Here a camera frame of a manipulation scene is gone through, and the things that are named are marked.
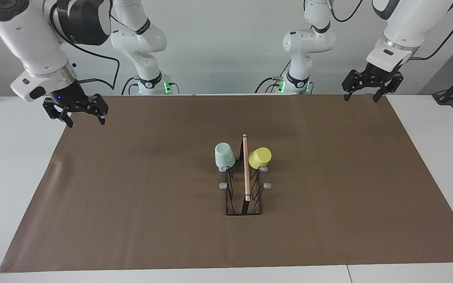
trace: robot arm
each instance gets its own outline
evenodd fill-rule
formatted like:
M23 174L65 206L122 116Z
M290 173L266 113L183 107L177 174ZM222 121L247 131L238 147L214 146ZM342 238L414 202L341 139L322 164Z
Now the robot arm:
M312 67L309 54L332 50L335 45L336 36L330 29L331 15L327 0L307 0L304 15L311 28L289 32L284 36L284 50L291 56L291 66L283 74L286 93L304 92Z
M164 32L146 16L141 0L114 0L114 7L125 27L113 31L111 44L134 63L141 93L168 93L164 82L170 78L160 71L157 60L150 54L167 47Z
M0 0L0 36L24 66L24 72L11 83L18 96L33 101L48 93L45 111L69 127L73 123L68 112L93 114L104 124L108 106L98 94L85 95L58 39L29 0Z
M403 81L399 69L417 52L427 34L453 6L453 0L372 0L372 6L388 25L367 56L365 70L351 70L343 81L342 87L348 92L346 101L365 87L379 88L375 102L395 92Z

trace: black joint cap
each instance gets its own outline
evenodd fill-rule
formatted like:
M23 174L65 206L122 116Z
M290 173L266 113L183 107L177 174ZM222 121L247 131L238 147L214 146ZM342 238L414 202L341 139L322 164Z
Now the black joint cap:
M0 0L0 22L7 22L23 13L29 7L29 0Z

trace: cup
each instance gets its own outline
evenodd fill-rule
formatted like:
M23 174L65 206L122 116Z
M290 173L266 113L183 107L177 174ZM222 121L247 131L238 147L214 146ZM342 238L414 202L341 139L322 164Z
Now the cup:
M235 164L234 152L228 143L218 143L214 148L214 157L219 169L221 167L233 167Z
M249 165L254 169L260 166L266 166L272 159L272 153L266 147L260 147L249 154Z

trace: yellow cup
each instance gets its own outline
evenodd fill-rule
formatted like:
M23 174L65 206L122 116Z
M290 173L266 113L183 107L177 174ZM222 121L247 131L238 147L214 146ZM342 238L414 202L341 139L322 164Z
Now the yellow cup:
M259 149L249 154L249 165L254 169L258 169L260 166L266 166L272 159L272 153L266 147L260 147Z

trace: table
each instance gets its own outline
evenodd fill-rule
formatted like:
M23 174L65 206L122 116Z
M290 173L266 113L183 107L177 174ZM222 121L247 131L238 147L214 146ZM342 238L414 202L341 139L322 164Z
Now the table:
M415 147L453 209L453 109L429 96L388 96ZM40 101L0 98L0 263L64 129ZM453 281L453 263L272 268L118 270L0 274L0 281L369 283Z

